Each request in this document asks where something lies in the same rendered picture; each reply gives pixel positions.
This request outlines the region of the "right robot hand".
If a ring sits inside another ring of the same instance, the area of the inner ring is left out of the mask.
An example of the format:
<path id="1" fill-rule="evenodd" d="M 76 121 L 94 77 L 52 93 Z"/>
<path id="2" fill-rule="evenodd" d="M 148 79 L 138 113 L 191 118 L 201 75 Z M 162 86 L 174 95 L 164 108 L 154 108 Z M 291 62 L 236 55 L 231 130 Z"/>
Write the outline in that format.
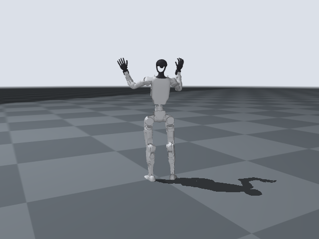
<path id="1" fill-rule="evenodd" d="M 177 58 L 178 59 L 178 58 Z M 176 62 L 175 62 L 176 63 Z M 178 64 L 176 63 L 176 66 L 177 66 L 177 69 L 175 71 L 175 74 L 177 75 L 178 72 L 181 72 L 181 69 L 183 67 L 183 63 L 184 63 L 184 60 L 179 58 L 178 59 Z"/>

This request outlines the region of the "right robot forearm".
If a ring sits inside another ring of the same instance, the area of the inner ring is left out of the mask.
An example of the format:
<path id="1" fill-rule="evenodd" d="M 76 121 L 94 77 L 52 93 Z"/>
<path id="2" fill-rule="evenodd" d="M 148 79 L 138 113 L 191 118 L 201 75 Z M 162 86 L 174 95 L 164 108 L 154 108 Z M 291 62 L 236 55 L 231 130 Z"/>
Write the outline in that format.
<path id="1" fill-rule="evenodd" d="M 176 80 L 180 84 L 180 89 L 182 90 L 182 81 L 181 81 L 181 74 L 180 72 L 177 73 L 176 75 Z"/>

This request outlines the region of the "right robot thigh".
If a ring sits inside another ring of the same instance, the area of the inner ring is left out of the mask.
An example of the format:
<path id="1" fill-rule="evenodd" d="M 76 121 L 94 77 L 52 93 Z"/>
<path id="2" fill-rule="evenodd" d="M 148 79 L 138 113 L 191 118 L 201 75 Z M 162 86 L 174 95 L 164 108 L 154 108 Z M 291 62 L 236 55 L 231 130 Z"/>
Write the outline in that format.
<path id="1" fill-rule="evenodd" d="M 167 151 L 172 152 L 172 144 L 174 144 L 174 118 L 171 115 L 166 114 L 165 128 L 168 139 L 166 149 Z"/>

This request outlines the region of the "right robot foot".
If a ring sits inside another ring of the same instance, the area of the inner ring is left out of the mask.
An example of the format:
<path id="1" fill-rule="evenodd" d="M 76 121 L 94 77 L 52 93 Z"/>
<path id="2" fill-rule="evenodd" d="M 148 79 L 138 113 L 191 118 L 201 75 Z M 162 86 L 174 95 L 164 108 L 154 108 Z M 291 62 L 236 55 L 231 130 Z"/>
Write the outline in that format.
<path id="1" fill-rule="evenodd" d="M 176 177 L 177 177 L 176 174 L 173 174 L 173 173 L 172 173 L 172 174 L 170 175 L 169 179 L 170 179 L 170 180 L 175 180 Z"/>

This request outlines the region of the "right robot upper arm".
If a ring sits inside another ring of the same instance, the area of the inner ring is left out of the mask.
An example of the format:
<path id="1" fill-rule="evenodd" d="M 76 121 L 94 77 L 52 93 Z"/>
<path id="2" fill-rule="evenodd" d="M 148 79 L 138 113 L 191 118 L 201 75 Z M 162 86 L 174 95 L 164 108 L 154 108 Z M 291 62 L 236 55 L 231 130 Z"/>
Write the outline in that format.
<path id="1" fill-rule="evenodd" d="M 176 78 L 170 78 L 171 86 L 175 88 L 176 91 L 181 91 L 180 84 L 177 82 Z"/>

